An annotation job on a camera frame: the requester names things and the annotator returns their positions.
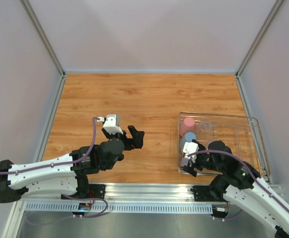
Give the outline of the purple plastic cup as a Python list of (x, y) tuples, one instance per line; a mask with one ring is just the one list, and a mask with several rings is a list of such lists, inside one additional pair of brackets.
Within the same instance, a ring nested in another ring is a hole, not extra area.
[(182, 159), (181, 159), (181, 162), (180, 162), (180, 167), (187, 166), (188, 163), (189, 163), (189, 160), (188, 160), (188, 159), (182, 158)]

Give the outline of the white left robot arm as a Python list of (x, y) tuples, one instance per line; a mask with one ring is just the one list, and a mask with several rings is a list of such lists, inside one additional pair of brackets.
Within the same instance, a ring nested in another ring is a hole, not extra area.
[(141, 149), (144, 131), (129, 125), (126, 132), (109, 134), (107, 141), (73, 150), (58, 158), (33, 164), (18, 165), (10, 160), (0, 162), (0, 203), (11, 203), (33, 195), (56, 194), (84, 199), (92, 195), (88, 175), (113, 169), (124, 159), (124, 151)]

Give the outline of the pink plastic cup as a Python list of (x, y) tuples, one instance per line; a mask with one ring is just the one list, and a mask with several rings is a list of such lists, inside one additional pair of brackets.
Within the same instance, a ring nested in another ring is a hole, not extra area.
[(195, 133), (196, 125), (195, 120), (191, 117), (185, 117), (179, 126), (179, 134), (180, 136), (184, 136), (188, 132)]

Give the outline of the blue plastic cup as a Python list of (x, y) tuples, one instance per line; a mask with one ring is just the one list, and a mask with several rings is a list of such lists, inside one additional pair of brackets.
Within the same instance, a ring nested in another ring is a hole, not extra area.
[(186, 134), (183, 135), (183, 137), (180, 139), (179, 142), (179, 149), (183, 150), (184, 145), (186, 142), (192, 142), (192, 140), (196, 140), (196, 134), (193, 132), (187, 132)]

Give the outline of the clear glass cup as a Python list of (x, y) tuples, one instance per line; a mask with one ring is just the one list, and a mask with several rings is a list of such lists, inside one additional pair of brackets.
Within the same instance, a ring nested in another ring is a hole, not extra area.
[(216, 140), (208, 140), (208, 141), (206, 142), (206, 149), (208, 149), (209, 146), (210, 146), (210, 144), (213, 143), (213, 142), (215, 142), (215, 141), (216, 141)]
[(207, 140), (213, 131), (213, 124), (209, 120), (198, 122), (196, 127), (196, 135), (198, 140)]

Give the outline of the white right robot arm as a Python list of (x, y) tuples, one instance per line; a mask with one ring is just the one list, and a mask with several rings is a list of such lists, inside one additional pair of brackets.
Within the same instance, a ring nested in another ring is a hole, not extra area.
[(213, 200), (237, 205), (267, 228), (277, 238), (289, 238), (289, 204), (249, 163), (232, 154), (222, 141), (213, 141), (207, 148), (196, 140), (182, 147), (183, 170), (192, 176), (198, 171), (215, 171), (218, 175), (209, 185)]

